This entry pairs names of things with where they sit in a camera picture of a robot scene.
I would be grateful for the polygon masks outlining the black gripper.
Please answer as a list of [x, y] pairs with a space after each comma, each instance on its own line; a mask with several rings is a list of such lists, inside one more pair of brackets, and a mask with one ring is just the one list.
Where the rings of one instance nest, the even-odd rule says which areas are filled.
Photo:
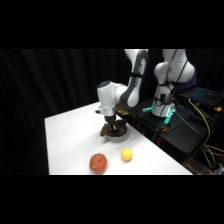
[[115, 121], [116, 121], [115, 115], [105, 116], [104, 119], [108, 123], [108, 132], [112, 132], [112, 126], [113, 126], [113, 131], [117, 130], [117, 127], [115, 125]]

